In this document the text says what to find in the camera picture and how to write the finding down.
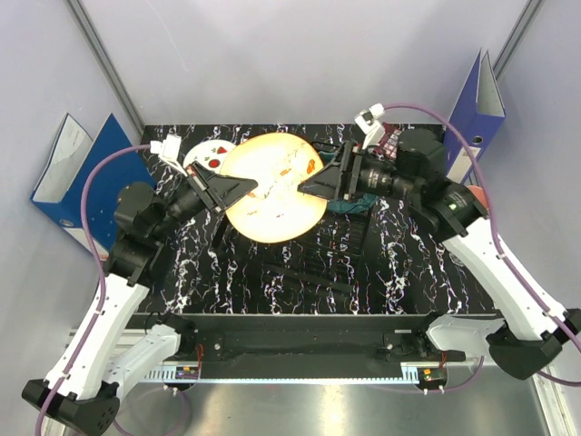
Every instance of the black platform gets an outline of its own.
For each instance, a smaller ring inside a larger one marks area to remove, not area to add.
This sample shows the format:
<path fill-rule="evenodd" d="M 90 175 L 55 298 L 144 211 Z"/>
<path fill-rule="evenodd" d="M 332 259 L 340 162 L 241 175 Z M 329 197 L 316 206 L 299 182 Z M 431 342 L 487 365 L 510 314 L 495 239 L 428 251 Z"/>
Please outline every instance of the black platform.
<path fill-rule="evenodd" d="M 401 128 L 413 128 L 402 125 Z M 439 126 L 431 129 L 441 134 Z M 289 132 L 308 141 L 361 141 L 345 124 L 148 126 L 143 144 L 169 132 L 182 137 L 181 157 L 208 139 L 239 144 L 258 134 Z M 144 156 L 161 193 L 180 176 Z M 176 258 L 163 289 L 138 312 L 413 314 L 491 313 L 492 301 L 474 277 L 435 245 L 402 203 L 378 200 L 367 213 L 326 213 L 296 241 L 250 242 L 235 231 L 212 240 L 221 220 L 201 213 L 180 230 Z"/>

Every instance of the white wall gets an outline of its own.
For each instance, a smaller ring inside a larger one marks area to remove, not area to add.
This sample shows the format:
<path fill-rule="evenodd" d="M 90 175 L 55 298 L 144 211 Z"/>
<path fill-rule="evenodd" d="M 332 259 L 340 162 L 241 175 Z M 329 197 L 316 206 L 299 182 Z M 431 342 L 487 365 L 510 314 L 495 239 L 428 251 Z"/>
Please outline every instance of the white wall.
<path fill-rule="evenodd" d="M 344 123 L 396 101 L 449 114 L 526 2 L 83 0 L 147 124 Z"/>
<path fill-rule="evenodd" d="M 581 307 L 581 3 L 547 2 L 500 83 L 507 120 L 482 158 L 500 231 L 538 281 Z M 581 380 L 569 344 L 556 359 Z M 566 388 L 581 432 L 581 390 Z"/>
<path fill-rule="evenodd" d="M 33 434 L 20 398 L 63 352 L 96 285 L 90 255 L 37 211 L 28 196 L 66 112 L 91 136 L 123 114 L 63 1 L 0 2 L 0 373 L 2 434 Z"/>

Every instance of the blue binder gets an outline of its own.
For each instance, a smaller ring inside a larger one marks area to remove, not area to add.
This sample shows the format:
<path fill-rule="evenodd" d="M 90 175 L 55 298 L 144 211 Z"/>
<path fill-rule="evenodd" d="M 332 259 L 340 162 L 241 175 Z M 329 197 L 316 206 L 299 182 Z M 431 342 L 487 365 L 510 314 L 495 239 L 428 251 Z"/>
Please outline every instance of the blue binder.
<path fill-rule="evenodd" d="M 472 153 L 479 159 L 497 134 L 505 116 L 488 52 L 484 55 L 480 52 L 464 83 L 450 122 L 464 135 Z M 464 183 L 472 168 L 468 155 L 451 132 L 445 133 L 444 145 L 448 178 Z"/>
<path fill-rule="evenodd" d="M 84 182 L 103 158 L 129 146 L 129 139 L 112 114 L 94 142 L 68 114 L 61 124 L 48 163 L 30 200 L 88 248 L 81 225 L 81 193 Z M 115 240 L 116 224 L 113 213 L 117 205 L 117 194 L 127 184 L 138 181 L 154 185 L 141 157 L 136 153 L 115 159 L 94 178 L 87 201 L 87 217 L 102 258 L 106 258 Z"/>

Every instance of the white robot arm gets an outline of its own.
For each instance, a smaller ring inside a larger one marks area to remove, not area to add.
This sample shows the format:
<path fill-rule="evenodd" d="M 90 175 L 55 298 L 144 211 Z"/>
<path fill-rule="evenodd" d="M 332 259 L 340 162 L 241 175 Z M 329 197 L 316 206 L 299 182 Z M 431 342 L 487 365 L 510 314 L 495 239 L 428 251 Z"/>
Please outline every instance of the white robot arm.
<path fill-rule="evenodd" d="M 419 109 L 413 104 L 389 108 Z M 373 193 L 406 202 L 410 217 L 468 267 L 504 317 L 479 321 L 440 315 L 424 332 L 432 347 L 489 355 L 513 377 L 530 377 L 560 353 L 570 333 L 579 333 L 581 311 L 566 310 L 542 289 L 502 240 L 494 239 L 486 208 L 466 186 L 446 178 L 444 146 L 432 132 L 407 130 L 399 135 L 396 150 L 389 149 L 386 130 L 379 121 L 385 112 L 382 104 L 374 104 L 358 114 L 355 122 L 366 135 L 363 144 L 345 143 L 330 163 L 299 185 L 299 191 L 328 200 Z M 384 159 L 369 156 L 369 147 L 379 148 Z"/>
<path fill-rule="evenodd" d="M 170 135 L 164 142 L 153 151 L 168 164 L 178 165 L 179 138 Z M 195 352 L 194 323 L 166 313 L 130 350 L 112 357 L 139 303 L 165 277 L 171 260 L 167 241 L 179 225 L 204 209 L 224 211 L 257 186 L 254 180 L 211 173 L 196 162 L 182 173 L 187 184 L 167 201 L 145 183 L 131 184 L 119 193 L 114 214 L 117 235 L 103 268 L 107 292 L 95 295 L 53 369 L 23 389 L 26 401 L 37 409 L 48 407 L 47 415 L 82 434 L 103 434 L 123 398 L 153 367 L 169 357 L 185 359 Z"/>

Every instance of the cable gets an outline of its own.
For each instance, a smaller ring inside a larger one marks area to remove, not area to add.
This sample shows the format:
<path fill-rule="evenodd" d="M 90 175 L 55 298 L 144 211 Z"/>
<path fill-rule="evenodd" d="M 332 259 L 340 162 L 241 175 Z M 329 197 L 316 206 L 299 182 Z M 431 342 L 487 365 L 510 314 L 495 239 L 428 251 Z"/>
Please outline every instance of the cable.
<path fill-rule="evenodd" d="M 106 166 L 108 163 L 110 163 L 113 159 L 116 159 L 119 156 L 123 156 L 124 154 L 136 152 L 138 150 L 146 150 L 149 147 L 150 147 L 149 145 L 138 145 L 136 147 L 123 148 L 122 150 L 119 150 L 119 151 L 105 157 L 100 163 L 98 163 L 94 167 L 94 169 L 91 171 L 91 173 L 87 177 L 87 180 L 84 184 L 83 193 L 81 195 L 81 222 L 83 224 L 84 234 L 87 238 L 87 243 L 89 244 L 89 248 L 91 249 L 91 254 L 93 255 L 94 261 L 97 264 L 97 271 L 99 272 L 100 297 L 99 297 L 99 302 L 97 303 L 97 307 L 95 309 L 95 314 L 93 315 L 93 317 L 89 321 L 87 328 L 83 333 L 83 336 L 81 336 L 81 340 L 77 344 L 76 348 L 73 350 L 73 353 L 71 354 L 69 362 L 64 366 L 63 377 L 59 378 L 56 381 L 56 383 L 53 386 L 53 389 L 51 389 L 48 392 L 48 395 L 46 396 L 46 398 L 43 401 L 43 405 L 40 408 L 40 411 L 38 413 L 38 418 L 36 419 L 36 425 L 34 426 L 34 435 L 35 436 L 42 436 L 43 420 L 44 420 L 44 416 L 46 415 L 46 412 L 48 411 L 48 407 L 51 404 L 51 402 L 53 401 L 54 396 L 56 395 L 58 390 L 63 385 L 65 378 L 68 377 L 71 368 L 73 368 L 74 362 L 79 357 L 81 350 L 83 349 L 84 345 L 87 342 L 87 339 L 89 338 L 89 334 L 91 334 L 91 331 L 93 330 L 94 325 L 96 324 L 97 319 L 100 316 L 100 314 L 98 312 L 100 312 L 103 309 L 103 305 L 105 304 L 105 297 L 107 294 L 107 291 L 105 289 L 105 273 L 103 270 L 103 266 L 101 265 L 101 259 L 99 258 L 99 253 L 97 252 L 97 249 L 94 246 L 93 237 L 92 237 L 91 231 L 89 229 L 89 222 L 87 220 L 87 198 L 89 195 L 89 189 L 91 188 L 91 184 L 93 183 L 94 177 L 101 171 L 101 169 L 104 166 Z"/>
<path fill-rule="evenodd" d="M 198 347 L 196 347 L 196 353 L 198 354 L 198 378 L 202 374 L 202 359 L 203 359 L 203 345 L 200 344 L 200 351 L 198 352 Z"/>
<path fill-rule="evenodd" d="M 145 332 L 145 336 L 147 336 L 147 324 L 149 323 L 149 320 L 151 320 L 152 316 L 154 316 L 156 313 L 157 319 L 159 320 L 160 317 L 162 316 L 160 312 L 150 312 L 150 314 L 147 315 L 147 318 L 145 318 L 145 324 L 143 325 L 143 331 Z"/>
<path fill-rule="evenodd" d="M 182 413 L 180 413 L 180 419 L 177 423 L 173 426 L 171 430 L 165 433 L 163 436 L 173 436 L 186 422 L 188 418 L 188 410 L 191 408 L 190 403 L 188 402 L 188 398 L 186 397 L 185 393 L 179 390 L 175 390 L 174 392 L 178 392 L 180 394 L 180 399 L 182 400 Z M 113 426 L 117 431 L 119 431 L 123 436 L 133 436 L 130 432 L 124 429 L 121 424 L 115 419 L 113 421 Z"/>
<path fill-rule="evenodd" d="M 445 368 L 448 361 L 448 353 L 442 352 L 442 362 L 439 363 L 439 368 Z"/>
<path fill-rule="evenodd" d="M 441 390 L 441 391 L 418 391 L 418 390 L 415 390 L 415 391 L 405 391 L 403 389 L 394 389 L 394 388 L 389 388 L 387 386 L 380 386 L 380 385 L 371 385 L 371 387 L 373 387 L 375 389 L 380 389 L 382 391 L 388 391 L 388 392 L 394 392 L 394 393 L 412 393 L 412 394 L 418 394 L 419 393 L 421 395 L 432 394 L 432 393 L 439 393 L 441 395 L 444 392 L 457 392 L 457 391 L 461 391 L 461 390 L 467 388 L 468 386 L 470 386 L 478 378 L 478 375 L 480 374 L 480 370 L 482 370 L 482 367 L 483 366 L 484 366 L 484 356 L 482 356 L 480 358 L 480 362 L 478 363 L 478 367 L 472 373 L 472 375 L 470 375 L 470 377 L 468 377 L 466 379 L 466 381 L 464 381 L 463 383 L 459 384 L 458 386 L 452 386 L 451 388 L 446 388 L 446 389 Z"/>
<path fill-rule="evenodd" d="M 423 112 L 424 114 L 428 114 L 432 118 L 444 124 L 446 128 L 458 138 L 460 144 L 462 145 L 462 148 L 467 153 L 468 158 L 472 163 L 472 167 L 474 169 L 474 173 L 476 174 L 478 184 L 482 188 L 482 192 L 484 193 L 484 196 L 487 200 L 488 215 L 490 217 L 490 233 L 492 235 L 492 241 L 494 243 L 495 248 L 497 249 L 500 258 L 504 260 L 508 269 L 514 274 L 514 276 L 517 278 L 520 284 L 523 285 L 527 293 L 538 304 L 538 306 L 543 310 L 543 312 L 547 314 L 547 316 L 566 334 L 566 336 L 576 346 L 579 352 L 581 352 L 581 341 L 573 334 L 573 332 L 571 332 L 571 329 L 569 329 L 569 327 L 564 322 L 559 320 L 555 315 L 550 314 L 550 308 L 548 307 L 548 305 L 543 301 L 543 299 L 537 294 L 537 292 L 533 289 L 533 287 L 530 285 L 527 279 L 523 277 L 523 275 L 518 271 L 517 267 L 506 256 L 505 251 L 500 243 L 500 235 L 498 234 L 498 225 L 497 225 L 497 215 L 494 206 L 492 204 L 492 201 L 490 199 L 490 196 L 488 195 L 487 184 L 484 178 L 484 174 L 482 173 L 482 169 L 480 168 L 480 165 L 478 164 L 476 157 L 474 157 L 474 154 L 472 154 L 472 152 L 470 151 L 468 141 L 464 138 L 464 136 L 462 136 L 460 131 L 443 116 L 419 104 L 388 104 L 386 106 L 383 106 L 383 109 L 386 112 L 390 109 L 413 109 L 415 111 Z M 563 384 L 565 386 L 581 387 L 581 381 L 562 380 L 542 371 L 539 371 L 537 374 L 542 377 L 545 377 L 546 379 L 549 379 L 552 382 Z"/>
<path fill-rule="evenodd" d="M 132 404 L 138 404 L 139 402 L 141 402 L 141 400 L 143 400 L 145 397 L 149 397 L 152 393 L 156 393 L 156 392 L 160 392 L 160 391 L 167 391 L 167 389 L 165 389 L 166 386 L 155 386 L 150 389 L 149 391 L 145 391 L 144 393 L 142 393 L 141 395 L 139 395 L 139 397 L 132 399 Z M 127 411 L 129 411 L 131 409 L 131 407 L 129 405 L 127 405 L 127 407 L 125 407 L 122 410 L 119 410 L 117 412 L 117 418 L 119 418 L 121 415 L 123 415 L 124 413 L 126 413 Z"/>

